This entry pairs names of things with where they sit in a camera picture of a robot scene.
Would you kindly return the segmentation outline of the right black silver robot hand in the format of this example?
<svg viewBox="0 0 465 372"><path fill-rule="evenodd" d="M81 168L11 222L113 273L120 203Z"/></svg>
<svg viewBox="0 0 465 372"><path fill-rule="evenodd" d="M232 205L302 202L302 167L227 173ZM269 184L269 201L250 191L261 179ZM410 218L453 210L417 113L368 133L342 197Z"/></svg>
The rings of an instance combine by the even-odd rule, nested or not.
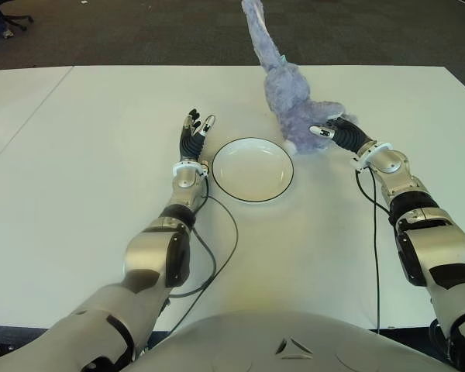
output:
<svg viewBox="0 0 465 372"><path fill-rule="evenodd" d="M339 117L328 120L324 125L311 126L310 132L321 138L332 140L337 146L352 153L373 140L356 124Z"/></svg>

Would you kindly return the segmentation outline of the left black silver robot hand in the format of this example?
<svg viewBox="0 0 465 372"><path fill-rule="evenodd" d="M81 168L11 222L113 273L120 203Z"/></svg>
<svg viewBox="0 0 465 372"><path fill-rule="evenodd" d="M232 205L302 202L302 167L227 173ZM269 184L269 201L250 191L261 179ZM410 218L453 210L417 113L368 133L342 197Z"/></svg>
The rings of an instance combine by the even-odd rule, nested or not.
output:
<svg viewBox="0 0 465 372"><path fill-rule="evenodd" d="M214 115L209 115L200 120L200 114L195 108L187 114L179 141L180 160L199 160L205 137L214 126L215 121L216 117Z"/></svg>

